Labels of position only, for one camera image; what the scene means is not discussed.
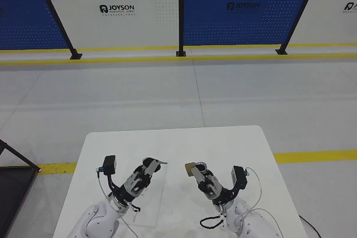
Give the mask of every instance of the yellow floor line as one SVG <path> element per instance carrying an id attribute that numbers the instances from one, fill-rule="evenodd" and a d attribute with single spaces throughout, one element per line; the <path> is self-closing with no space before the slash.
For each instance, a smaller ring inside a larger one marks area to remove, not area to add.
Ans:
<path id="1" fill-rule="evenodd" d="M 82 58 L 82 59 L 46 59 L 0 61 L 0 66 L 13 65 L 54 65 L 54 64 L 97 64 L 116 62 L 152 62 L 152 61 L 213 61 L 213 60 L 277 60 L 277 59 L 315 59 L 315 58 L 357 58 L 357 53 L 336 54 L 290 54 L 290 55 L 203 55 L 187 57 L 132 57 L 132 58 Z"/>
<path id="2" fill-rule="evenodd" d="M 318 151 L 295 152 L 274 154 L 278 164 L 323 162 L 323 161 L 347 161 L 357 160 L 357 150 L 354 151 Z M 77 163 L 39 164 L 42 171 L 40 175 L 47 174 L 73 174 Z"/>
<path id="3" fill-rule="evenodd" d="M 288 47 L 346 47 L 357 46 L 357 43 L 313 43 L 313 44 L 289 44 Z M 184 49 L 227 49 L 227 48 L 279 48 L 280 45 L 199 45 L 184 46 Z M 78 48 L 78 52 L 92 51 L 161 51 L 178 49 L 177 45 L 146 46 L 146 47 L 107 47 L 107 48 Z M 23 54 L 23 53 L 60 53 L 70 52 L 68 49 L 22 49 L 0 50 L 0 54 Z"/>
<path id="4" fill-rule="evenodd" d="M 42 169 L 40 175 L 46 174 L 74 174 L 77 163 L 56 163 L 56 164 L 39 164 L 38 167 Z"/>

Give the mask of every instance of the post base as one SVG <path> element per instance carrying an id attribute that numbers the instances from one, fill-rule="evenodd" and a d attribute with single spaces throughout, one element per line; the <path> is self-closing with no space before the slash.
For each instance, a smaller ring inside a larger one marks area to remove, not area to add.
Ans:
<path id="1" fill-rule="evenodd" d="M 186 52 L 185 51 L 176 51 L 176 56 L 177 57 L 185 57 L 186 56 Z"/>
<path id="2" fill-rule="evenodd" d="M 77 54 L 77 55 L 72 55 L 70 57 L 71 60 L 80 60 L 82 57 L 82 54 Z"/>
<path id="3" fill-rule="evenodd" d="M 280 49 L 276 49 L 275 51 L 278 53 L 278 55 L 287 55 L 286 51 L 281 51 Z"/>

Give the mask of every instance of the blue perforated panel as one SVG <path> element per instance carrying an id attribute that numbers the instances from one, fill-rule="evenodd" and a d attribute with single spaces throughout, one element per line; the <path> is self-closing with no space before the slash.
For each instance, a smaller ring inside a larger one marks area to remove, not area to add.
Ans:
<path id="1" fill-rule="evenodd" d="M 281 44 L 303 0 L 185 0 L 184 45 Z"/>
<path id="2" fill-rule="evenodd" d="M 0 49 L 68 48 L 45 0 L 0 0 Z"/>

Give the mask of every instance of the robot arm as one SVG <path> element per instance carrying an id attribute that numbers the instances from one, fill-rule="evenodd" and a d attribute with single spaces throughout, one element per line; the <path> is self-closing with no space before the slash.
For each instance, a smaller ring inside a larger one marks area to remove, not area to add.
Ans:
<path id="1" fill-rule="evenodd" d="M 88 207 L 67 238 L 113 237 L 119 227 L 118 220 L 127 213 L 130 206 L 140 212 L 140 208 L 134 206 L 132 201 L 149 186 L 153 173 L 160 170 L 160 164 L 166 162 L 145 158 L 143 164 L 133 171 L 121 187 L 118 187 L 111 178 L 111 175 L 115 174 L 115 155 L 106 156 L 103 166 L 97 168 L 96 172 L 98 179 L 99 173 L 107 176 L 111 193 L 106 200 Z M 111 202 L 116 205 L 117 210 L 111 206 Z"/>
<path id="2" fill-rule="evenodd" d="M 204 162 L 186 164 L 185 167 L 188 176 L 196 178 L 198 188 L 212 200 L 215 209 L 226 219 L 227 228 L 236 233 L 238 238 L 278 238 L 277 232 L 260 214 L 250 210 L 245 201 L 236 198 L 239 190 L 245 189 L 247 185 L 246 176 L 249 173 L 246 170 L 239 166 L 233 167 L 231 177 L 234 187 L 228 190 L 218 182 Z"/>

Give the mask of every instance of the white cable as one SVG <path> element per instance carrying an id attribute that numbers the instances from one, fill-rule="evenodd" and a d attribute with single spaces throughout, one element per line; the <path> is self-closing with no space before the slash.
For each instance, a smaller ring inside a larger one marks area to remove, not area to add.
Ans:
<path id="1" fill-rule="evenodd" d="M 255 209 L 250 210 L 250 211 L 254 211 L 254 210 L 262 210 L 262 211 L 267 212 L 267 213 L 274 219 L 274 221 L 275 221 L 275 223 L 276 223 L 276 226 L 278 227 L 282 238 L 284 238 L 283 233 L 282 233 L 281 230 L 280 230 L 280 226 L 279 226 L 278 222 L 276 221 L 275 217 L 274 217 L 269 211 L 267 211 L 266 209 L 263 209 L 263 208 L 255 208 Z"/>
<path id="2" fill-rule="evenodd" d="M 100 180 L 99 178 L 98 178 L 98 182 L 99 182 L 99 186 L 101 187 L 101 190 L 102 190 L 103 195 L 105 196 L 106 200 L 109 202 L 109 206 L 117 213 L 118 211 L 115 210 L 115 208 L 113 208 L 113 207 L 111 206 L 111 202 L 110 202 L 109 199 L 107 198 L 107 195 L 106 195 L 105 191 L 103 191 L 103 187 L 102 187 L 102 184 L 101 184 L 101 180 Z M 123 217 L 120 217 L 120 218 L 123 220 L 123 222 L 125 223 L 125 225 L 130 229 L 130 231 L 132 231 L 132 233 L 136 236 L 136 238 L 139 238 L 139 237 L 137 236 L 137 234 L 135 233 L 135 231 L 133 231 L 133 230 L 131 229 L 131 227 L 126 223 L 126 221 L 123 219 Z"/>
<path id="3" fill-rule="evenodd" d="M 254 172 L 254 174 L 256 175 L 256 178 L 258 179 L 258 182 L 259 182 L 259 189 L 261 190 L 261 194 L 260 194 L 260 196 L 259 196 L 257 202 L 254 204 L 254 206 L 252 206 L 252 207 L 250 208 L 250 211 L 251 211 L 251 210 L 254 209 L 255 206 L 257 206 L 257 204 L 259 203 L 259 201 L 260 201 L 261 198 L 262 198 L 262 185 L 261 185 L 261 180 L 259 179 L 259 176 L 257 175 L 257 173 L 256 173 L 252 168 L 250 168 L 250 167 L 246 167 L 246 169 L 249 169 L 249 170 L 251 170 L 251 171 Z"/>
<path id="4" fill-rule="evenodd" d="M 241 230 L 243 230 L 243 225 L 245 224 L 245 218 L 246 218 L 246 216 L 247 216 L 251 211 L 254 211 L 254 210 L 263 210 L 263 211 L 269 213 L 267 210 L 265 210 L 265 209 L 263 209 L 263 208 L 255 208 L 255 209 L 254 209 L 254 207 L 257 206 L 257 204 L 259 203 L 259 201 L 260 201 L 261 198 L 262 198 L 262 185 L 261 185 L 261 180 L 259 179 L 258 174 L 257 174 L 252 168 L 250 168 L 250 167 L 246 167 L 246 169 L 250 169 L 250 170 L 253 171 L 254 174 L 256 175 L 256 178 L 258 179 L 258 182 L 259 182 L 259 188 L 260 188 L 260 190 L 261 190 L 261 194 L 260 194 L 260 196 L 259 196 L 259 198 L 258 198 L 258 201 L 254 204 L 254 206 L 252 206 L 247 212 L 244 212 L 242 215 L 239 215 L 239 216 L 237 217 L 237 219 L 240 218 L 240 217 L 242 217 L 242 224 L 241 224 L 242 227 L 241 227 Z M 271 213 L 269 213 L 269 214 L 270 214 L 270 216 L 274 219 L 274 221 L 275 221 L 277 227 L 279 228 L 281 237 L 284 238 L 283 233 L 282 233 L 281 230 L 280 230 L 280 227 L 279 227 L 278 222 L 276 221 L 276 219 L 274 218 L 274 216 L 273 216 Z"/>

